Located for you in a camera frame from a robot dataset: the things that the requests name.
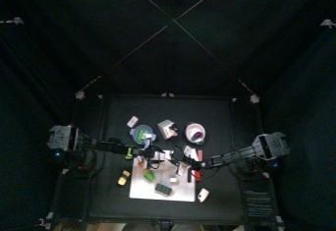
white paper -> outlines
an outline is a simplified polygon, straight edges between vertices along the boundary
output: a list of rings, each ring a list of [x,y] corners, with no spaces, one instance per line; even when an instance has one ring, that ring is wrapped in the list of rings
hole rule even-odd
[[[177,167],[164,159],[164,156],[165,154],[160,153],[160,159],[164,160],[164,162],[160,163],[159,169],[152,169],[155,174],[155,180],[152,182],[148,182],[143,177],[143,168],[137,166],[137,160],[133,160],[129,197],[133,199],[193,202],[196,195],[195,177],[192,176],[192,182],[188,183],[188,173],[185,173],[183,176],[177,176],[176,183],[171,183],[171,175],[176,173]],[[165,196],[155,191],[157,183],[172,188],[171,196]]]

black tent wall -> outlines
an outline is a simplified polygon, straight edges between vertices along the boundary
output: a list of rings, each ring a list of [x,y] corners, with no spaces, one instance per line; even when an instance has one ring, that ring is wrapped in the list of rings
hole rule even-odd
[[[276,181],[283,216],[293,229],[336,229],[336,34],[319,26],[336,0],[0,1],[0,20],[25,22],[0,24],[1,224],[44,217],[47,129],[71,121],[75,91],[103,76],[88,95],[249,95],[241,80],[265,130],[293,148]]]

red object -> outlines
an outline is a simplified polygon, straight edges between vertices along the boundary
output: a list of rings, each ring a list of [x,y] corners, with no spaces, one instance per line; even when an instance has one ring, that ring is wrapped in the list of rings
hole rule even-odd
[[[199,149],[197,151],[197,157],[199,157],[199,161],[204,160],[204,151],[201,149]],[[195,177],[196,177],[196,181],[201,181],[201,177],[203,177],[201,171],[195,171]]]

black table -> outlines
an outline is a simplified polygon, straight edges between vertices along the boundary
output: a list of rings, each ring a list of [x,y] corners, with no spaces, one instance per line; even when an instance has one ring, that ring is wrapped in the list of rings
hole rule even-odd
[[[73,123],[91,138],[107,140],[113,137],[121,139],[123,143],[135,144],[127,126],[132,116],[139,118],[136,125],[144,124],[153,129],[157,146],[172,149],[175,145],[189,145],[204,151],[204,158],[249,146],[263,132],[259,107],[249,101],[249,97],[104,95],[103,99],[77,101]],[[179,137],[167,141],[156,126],[165,119],[173,121],[180,129]],[[191,144],[185,139],[184,130],[189,122],[200,123],[207,129],[203,145]],[[203,181],[196,182],[196,195],[201,188],[209,190],[209,197],[203,203],[197,199],[195,202],[139,200],[128,197],[129,182],[124,187],[117,184],[123,171],[131,171],[132,161],[112,153],[100,153],[100,158],[104,159],[100,160],[104,163],[101,171],[91,179],[89,186],[80,186],[87,192],[80,196],[85,197],[85,203],[69,208],[68,201],[81,200],[75,199],[75,193],[63,193],[57,205],[63,217],[80,208],[84,211],[80,213],[81,218],[97,222],[243,223],[239,182],[227,167],[215,174],[212,170],[203,170]]]

green object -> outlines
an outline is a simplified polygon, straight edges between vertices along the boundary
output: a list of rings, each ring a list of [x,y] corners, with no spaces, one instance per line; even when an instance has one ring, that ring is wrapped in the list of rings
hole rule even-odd
[[[157,183],[156,187],[155,187],[155,191],[165,194],[167,196],[169,196],[172,194],[172,189],[167,186],[164,186],[163,184]]]
[[[132,159],[131,148],[127,151],[125,159]]]
[[[137,134],[137,141],[139,141],[139,142],[143,141],[143,138],[141,138],[143,134],[144,134],[144,130],[140,130],[140,132],[139,132],[139,134]]]
[[[151,170],[144,170],[143,176],[149,182],[155,180],[155,174]]]

